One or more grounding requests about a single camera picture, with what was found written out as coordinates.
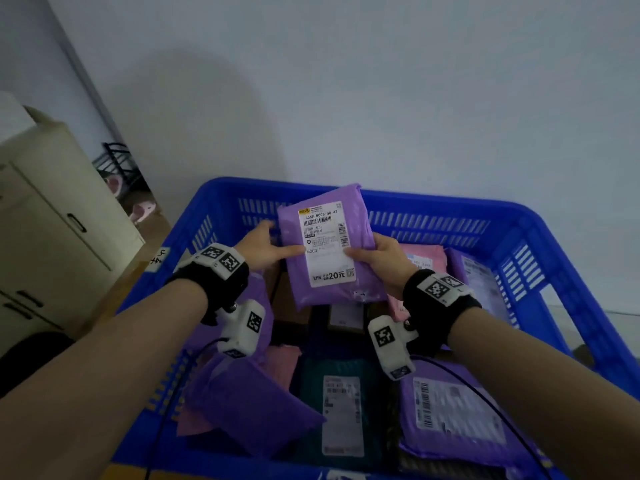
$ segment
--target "purple package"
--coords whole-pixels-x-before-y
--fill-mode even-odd
[[[190,408],[201,411],[259,458],[272,457],[325,421],[251,358],[215,355],[189,384],[185,399]]]
[[[509,323],[507,306],[491,269],[462,251],[449,248],[445,253],[449,259],[450,275],[470,286],[486,311]]]
[[[303,244],[304,256],[287,259],[296,306],[368,303],[387,299],[384,285],[368,264],[344,254],[351,246],[373,250],[360,186],[347,185],[317,197],[278,208],[285,246]]]
[[[264,352],[267,350],[269,342],[271,341],[273,311],[271,311],[271,304],[269,302],[269,296],[267,295],[267,287],[264,282],[264,278],[259,273],[251,273],[249,275],[247,287],[240,297],[238,297],[237,302],[238,304],[241,304],[248,299],[254,299],[264,306],[264,311],[266,313],[262,322],[258,345],[255,348],[255,353],[252,355],[256,361],[261,363],[264,360]],[[222,328],[223,324],[220,322],[218,322],[216,326],[199,324],[189,336],[183,348],[186,350],[199,351],[212,340],[219,338]]]
[[[496,405],[464,366],[444,365]],[[400,381],[402,450],[420,458],[534,471],[536,464],[524,446],[471,389],[428,362],[416,360],[415,366],[415,373]]]

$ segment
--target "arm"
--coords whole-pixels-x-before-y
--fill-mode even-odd
[[[236,245],[250,269],[304,246],[277,248],[268,221]],[[46,364],[0,401],[7,478],[95,478],[207,310],[202,288],[169,283]]]
[[[417,268],[395,239],[375,238],[375,251],[345,252],[369,263],[389,294],[402,299],[404,285]],[[428,323],[422,326],[428,330]],[[572,479],[628,479],[640,472],[640,403],[633,397],[480,308],[461,313],[447,342],[516,424]]]

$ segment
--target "wrist-mounted device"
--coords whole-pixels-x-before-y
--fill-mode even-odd
[[[264,307],[254,299],[236,304],[249,280],[249,266],[234,248],[212,244],[178,264],[174,274],[166,281],[189,280],[197,283],[207,295],[204,325],[215,326],[218,318],[223,323],[218,351],[232,358],[252,355],[260,337],[265,317]]]
[[[416,272],[404,286],[404,307],[411,318],[394,322],[388,315],[373,319],[368,326],[382,369],[391,380],[415,371],[412,352],[433,357],[447,343],[453,323],[469,308],[482,308],[473,290],[446,273],[430,269]]]

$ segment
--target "wire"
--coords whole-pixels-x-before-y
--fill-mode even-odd
[[[176,384],[176,386],[175,386],[175,389],[173,389],[173,393],[171,395],[171,398],[169,398],[169,403],[166,405],[166,409],[164,410],[164,414],[162,415],[162,419],[160,420],[160,427],[158,427],[158,432],[156,433],[156,438],[154,439],[154,443],[151,446],[151,450],[149,450],[149,455],[148,455],[148,459],[147,459],[147,465],[148,466],[147,466],[147,473],[145,474],[145,480],[149,480],[149,476],[151,476],[151,471],[153,469],[153,464],[154,464],[154,457],[156,456],[156,450],[158,448],[158,444],[160,443],[160,438],[162,437],[162,431],[164,429],[164,425],[166,423],[166,419],[169,417],[169,413],[171,412],[171,405],[173,404],[173,401],[175,400],[176,396],[178,396],[178,391],[180,391],[180,388],[182,387],[182,383],[187,379],[187,377],[189,377],[189,373],[191,371],[191,368],[196,363],[196,360],[198,359],[198,357],[200,357],[204,351],[206,351],[213,344],[217,344],[218,342],[228,342],[228,341],[229,341],[229,339],[227,339],[227,338],[212,340],[207,345],[205,345],[203,348],[198,350],[196,353],[191,354],[189,356],[189,362],[187,363],[187,367],[185,368],[184,372],[182,373],[182,376],[180,377],[180,380],[178,381],[178,384]]]
[[[524,438],[517,432],[516,428],[510,423],[510,421],[504,416],[504,414],[502,414],[502,412],[500,412],[500,410],[498,408],[496,408],[492,404],[492,402],[489,401],[484,395],[480,394],[480,391],[478,391],[478,389],[476,389],[471,384],[469,384],[469,382],[467,382],[465,379],[462,379],[462,377],[460,377],[460,375],[458,375],[457,373],[452,371],[450,368],[444,366],[441,363],[436,362],[433,359],[430,359],[428,357],[424,357],[422,355],[411,355],[411,358],[414,359],[414,360],[422,360],[424,362],[428,362],[428,363],[430,363],[432,365],[435,365],[436,367],[441,368],[443,371],[448,372],[453,377],[455,377],[457,380],[462,382],[462,384],[464,384],[469,389],[471,389],[474,393],[476,393],[476,395],[479,396],[480,399],[482,399],[485,403],[487,403],[487,405],[489,405],[489,407],[493,410],[494,413],[496,413],[498,416],[500,416],[500,419],[502,419],[502,422],[507,425],[507,427],[516,436],[516,438],[520,441],[520,443],[522,443],[522,446],[524,446],[524,448],[526,448],[526,450],[529,452],[531,457],[535,460],[537,466],[539,466],[539,468],[542,471],[542,473],[544,474],[545,478],[548,478],[548,480],[553,480],[552,476],[549,474],[549,472],[547,471],[545,466],[542,464],[542,461],[540,461],[538,455],[536,455],[536,453],[533,451],[531,446],[529,446],[529,444],[524,440]]]

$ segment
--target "black handle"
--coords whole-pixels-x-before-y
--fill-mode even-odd
[[[27,298],[30,302],[32,302],[38,308],[42,308],[44,306],[43,302],[41,302],[39,299],[35,298],[33,295],[30,295],[29,293],[27,293],[27,291],[25,291],[25,290],[18,290],[15,293],[19,294],[23,298]]]
[[[82,225],[82,222],[80,222],[80,221],[78,220],[78,218],[77,218],[75,215],[73,215],[73,214],[67,214],[67,217],[68,217],[69,219],[71,219],[71,220],[74,222],[74,224],[76,224],[76,225],[80,228],[80,232],[82,232],[82,233],[85,233],[85,232],[86,232],[86,227],[84,227],[84,226]]]
[[[5,303],[3,305],[5,308],[9,308],[9,310],[13,310],[16,313],[20,313],[20,315],[22,315],[23,317],[25,317],[27,320],[31,320],[33,317],[28,314],[27,312],[25,312],[24,310],[18,308],[17,306],[15,306],[12,303]]]

